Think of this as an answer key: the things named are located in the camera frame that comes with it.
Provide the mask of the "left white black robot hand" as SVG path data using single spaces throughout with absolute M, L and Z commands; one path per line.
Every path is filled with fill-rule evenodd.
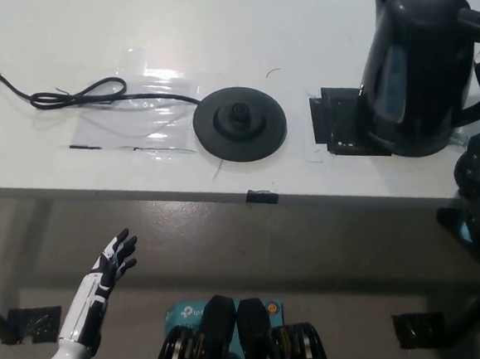
M 91 348 L 100 339 L 108 301 L 116 283 L 137 264 L 132 257 L 137 237 L 127 228 L 102 250 L 89 273 L 80 282 L 67 312 L 59 338 Z

